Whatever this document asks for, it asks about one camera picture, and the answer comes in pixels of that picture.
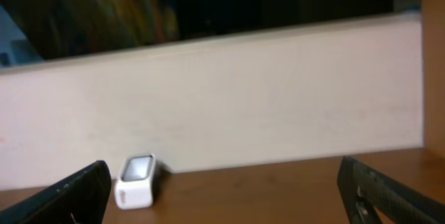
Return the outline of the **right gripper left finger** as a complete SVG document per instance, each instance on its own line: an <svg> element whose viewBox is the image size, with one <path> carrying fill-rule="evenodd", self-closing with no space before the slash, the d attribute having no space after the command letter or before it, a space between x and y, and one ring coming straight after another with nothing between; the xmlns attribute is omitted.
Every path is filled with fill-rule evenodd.
<svg viewBox="0 0 445 224"><path fill-rule="evenodd" d="M98 160L1 211L1 224L101 224L111 192L111 174Z"/></svg>

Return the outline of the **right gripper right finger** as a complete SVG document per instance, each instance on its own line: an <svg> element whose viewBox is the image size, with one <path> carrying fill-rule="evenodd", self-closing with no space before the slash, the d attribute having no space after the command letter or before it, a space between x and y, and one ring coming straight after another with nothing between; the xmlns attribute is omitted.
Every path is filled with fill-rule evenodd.
<svg viewBox="0 0 445 224"><path fill-rule="evenodd" d="M381 223L382 212L395 223L444 222L444 205L366 164L344 157L337 186L350 223Z"/></svg>

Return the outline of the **white barcode scanner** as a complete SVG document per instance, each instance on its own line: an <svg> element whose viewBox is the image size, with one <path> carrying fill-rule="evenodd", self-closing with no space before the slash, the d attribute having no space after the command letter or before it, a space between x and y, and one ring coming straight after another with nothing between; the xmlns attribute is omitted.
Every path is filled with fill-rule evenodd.
<svg viewBox="0 0 445 224"><path fill-rule="evenodd" d="M158 176L159 163L154 154L128 157L115 182L116 205L123 210L150 207Z"/></svg>

